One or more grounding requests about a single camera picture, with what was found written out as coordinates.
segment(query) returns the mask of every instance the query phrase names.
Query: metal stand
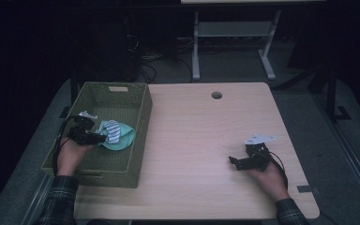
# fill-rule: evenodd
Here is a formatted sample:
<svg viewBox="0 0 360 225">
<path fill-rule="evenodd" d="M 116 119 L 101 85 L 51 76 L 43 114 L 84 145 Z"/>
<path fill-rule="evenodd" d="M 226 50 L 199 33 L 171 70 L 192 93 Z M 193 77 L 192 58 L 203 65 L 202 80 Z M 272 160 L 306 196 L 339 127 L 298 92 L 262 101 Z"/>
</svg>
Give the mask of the metal stand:
<svg viewBox="0 0 360 225">
<path fill-rule="evenodd" d="M 198 58 L 199 37 L 267 37 L 264 48 L 259 50 L 259 56 L 268 79 L 274 80 L 276 75 L 267 55 L 277 30 L 280 13 L 281 10 L 277 10 L 274 19 L 269 22 L 200 22 L 198 11 L 195 12 L 192 79 L 198 81 L 201 78 Z"/>
<path fill-rule="evenodd" d="M 330 74 L 328 77 L 328 89 L 327 89 L 327 100 L 326 100 L 326 112 L 331 118 L 333 123 L 336 123 L 337 120 L 350 120 L 351 117 L 347 113 L 346 109 L 343 106 L 337 106 L 340 114 L 336 114 L 336 72 L 331 68 Z"/>
</svg>

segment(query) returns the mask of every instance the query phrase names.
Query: basket handle slot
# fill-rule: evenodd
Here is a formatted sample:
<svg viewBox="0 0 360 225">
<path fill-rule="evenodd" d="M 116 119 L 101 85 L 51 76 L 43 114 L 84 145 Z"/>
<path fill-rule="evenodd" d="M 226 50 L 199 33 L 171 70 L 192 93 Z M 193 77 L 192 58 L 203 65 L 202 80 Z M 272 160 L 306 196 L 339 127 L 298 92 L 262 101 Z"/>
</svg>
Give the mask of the basket handle slot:
<svg viewBox="0 0 360 225">
<path fill-rule="evenodd" d="M 101 172 L 78 172 L 77 176 L 82 178 L 102 179 L 103 174 Z"/>
<path fill-rule="evenodd" d="M 109 86 L 108 87 L 111 92 L 128 92 L 127 87 L 119 87 L 119 86 Z"/>
</svg>

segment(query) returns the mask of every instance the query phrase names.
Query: white table leg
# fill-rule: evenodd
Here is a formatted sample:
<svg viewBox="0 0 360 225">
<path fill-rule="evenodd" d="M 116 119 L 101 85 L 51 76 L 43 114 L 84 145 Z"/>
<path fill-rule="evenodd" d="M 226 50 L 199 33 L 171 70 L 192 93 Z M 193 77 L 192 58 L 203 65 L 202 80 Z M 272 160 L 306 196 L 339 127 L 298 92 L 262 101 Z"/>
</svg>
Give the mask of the white table leg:
<svg viewBox="0 0 360 225">
<path fill-rule="evenodd" d="M 264 66 L 265 73 L 267 74 L 269 80 L 276 79 L 276 75 L 274 74 L 274 70 L 271 68 L 271 64 L 267 58 L 267 54 L 270 50 L 271 43 L 273 42 L 274 34 L 276 33 L 280 12 L 281 10 L 277 10 L 274 16 L 274 20 L 271 23 L 270 30 L 267 36 L 267 42 L 265 43 L 264 49 L 259 50 L 259 56 L 262 60 L 262 65 Z"/>
<path fill-rule="evenodd" d="M 195 12 L 194 21 L 194 51 L 192 53 L 192 79 L 198 81 L 200 75 L 200 59 L 198 58 L 198 11 Z"/>
</svg>

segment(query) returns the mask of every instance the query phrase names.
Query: black device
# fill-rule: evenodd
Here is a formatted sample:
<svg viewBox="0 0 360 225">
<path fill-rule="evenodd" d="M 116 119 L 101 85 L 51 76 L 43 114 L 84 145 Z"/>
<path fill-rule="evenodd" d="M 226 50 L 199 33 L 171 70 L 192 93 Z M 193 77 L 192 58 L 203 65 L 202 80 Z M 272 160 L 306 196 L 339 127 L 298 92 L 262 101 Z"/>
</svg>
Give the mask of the black device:
<svg viewBox="0 0 360 225">
<path fill-rule="evenodd" d="M 256 143 L 256 144 L 246 144 L 246 151 L 248 157 L 237 159 L 235 157 L 229 157 L 230 162 L 235 165 L 237 171 L 247 171 L 259 169 L 261 172 L 264 172 L 267 169 L 267 166 L 272 162 L 279 170 L 279 173 L 282 175 L 283 183 L 285 188 L 288 189 L 288 177 L 285 173 L 285 168 L 283 167 L 282 161 L 277 155 L 271 153 L 265 143 Z M 281 162 L 280 166 L 271 155 L 276 156 Z"/>
<path fill-rule="evenodd" d="M 96 144 L 104 143 L 107 136 L 90 132 L 95 122 L 83 116 L 74 118 L 77 125 L 69 129 L 68 137 L 77 144 Z"/>
<path fill-rule="evenodd" d="M 246 148 L 249 157 L 242 159 L 229 157 L 230 162 L 235 165 L 236 170 L 246 171 L 259 169 L 261 172 L 265 171 L 271 158 L 270 151 L 265 144 L 246 144 Z"/>
<path fill-rule="evenodd" d="M 71 115 L 69 116 L 61 125 L 60 130 L 57 134 L 55 147 L 53 151 L 53 173 L 57 174 L 57 159 L 60 154 L 61 149 L 61 137 L 63 136 L 64 130 L 66 129 L 67 123 L 70 119 L 74 119 L 76 125 L 69 129 L 67 136 L 77 144 L 87 145 L 87 144 L 96 144 L 96 143 L 104 143 L 107 139 L 107 136 L 96 134 L 90 132 L 90 129 L 93 128 L 95 122 L 92 119 L 81 116 L 81 115 Z"/>
</svg>

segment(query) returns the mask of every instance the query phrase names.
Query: person's right hand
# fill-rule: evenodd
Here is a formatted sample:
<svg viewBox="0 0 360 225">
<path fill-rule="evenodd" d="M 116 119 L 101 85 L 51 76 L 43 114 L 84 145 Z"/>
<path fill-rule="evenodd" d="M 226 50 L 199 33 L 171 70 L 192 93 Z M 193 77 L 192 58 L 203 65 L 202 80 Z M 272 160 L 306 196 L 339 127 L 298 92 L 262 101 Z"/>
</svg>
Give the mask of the person's right hand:
<svg viewBox="0 0 360 225">
<path fill-rule="evenodd" d="M 72 176 L 78 165 L 83 161 L 86 152 L 94 145 L 79 145 L 70 138 L 63 138 L 60 142 L 61 150 L 57 159 L 57 175 Z"/>
<path fill-rule="evenodd" d="M 270 162 L 264 172 L 259 170 L 249 170 L 247 174 L 257 180 L 262 190 L 264 190 L 273 201 L 291 198 L 288 190 L 285 188 L 283 178 L 278 168 Z"/>
</svg>

